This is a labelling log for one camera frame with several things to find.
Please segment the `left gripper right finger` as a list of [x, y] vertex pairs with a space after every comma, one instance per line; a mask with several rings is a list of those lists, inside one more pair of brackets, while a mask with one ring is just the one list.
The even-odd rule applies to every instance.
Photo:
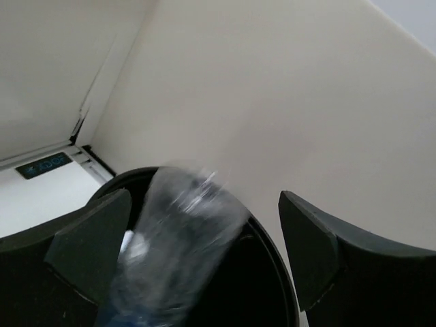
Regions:
[[298, 305], [310, 326], [434, 326], [435, 252], [279, 197]]

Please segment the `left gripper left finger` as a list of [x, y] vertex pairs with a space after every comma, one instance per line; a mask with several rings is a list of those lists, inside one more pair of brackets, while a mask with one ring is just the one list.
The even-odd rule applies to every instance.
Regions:
[[93, 326], [131, 211], [127, 190], [1, 239], [2, 326]]

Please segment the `clear bottle blue cap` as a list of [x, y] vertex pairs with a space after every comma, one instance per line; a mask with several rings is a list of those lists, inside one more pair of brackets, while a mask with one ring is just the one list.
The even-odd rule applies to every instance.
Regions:
[[180, 326], [248, 220], [213, 174], [157, 170], [98, 326]]

